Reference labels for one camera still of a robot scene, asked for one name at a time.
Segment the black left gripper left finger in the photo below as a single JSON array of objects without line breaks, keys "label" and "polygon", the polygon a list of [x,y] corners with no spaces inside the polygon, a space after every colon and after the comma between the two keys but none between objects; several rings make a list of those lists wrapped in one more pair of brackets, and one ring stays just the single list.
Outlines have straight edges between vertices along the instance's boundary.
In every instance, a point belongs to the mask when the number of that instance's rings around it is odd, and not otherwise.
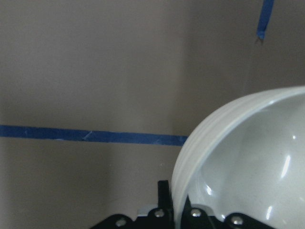
[{"label": "black left gripper left finger", "polygon": [[158,185],[158,208],[173,213],[173,201],[168,180],[160,180]]}]

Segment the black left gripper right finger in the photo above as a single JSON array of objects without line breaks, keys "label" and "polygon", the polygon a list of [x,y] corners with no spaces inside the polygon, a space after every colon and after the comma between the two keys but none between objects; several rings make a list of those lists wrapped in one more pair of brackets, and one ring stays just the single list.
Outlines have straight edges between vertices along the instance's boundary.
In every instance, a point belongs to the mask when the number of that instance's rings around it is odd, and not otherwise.
[{"label": "black left gripper right finger", "polygon": [[189,196],[186,197],[184,208],[183,208],[183,214],[184,215],[190,215],[192,210],[191,202],[189,200]]}]

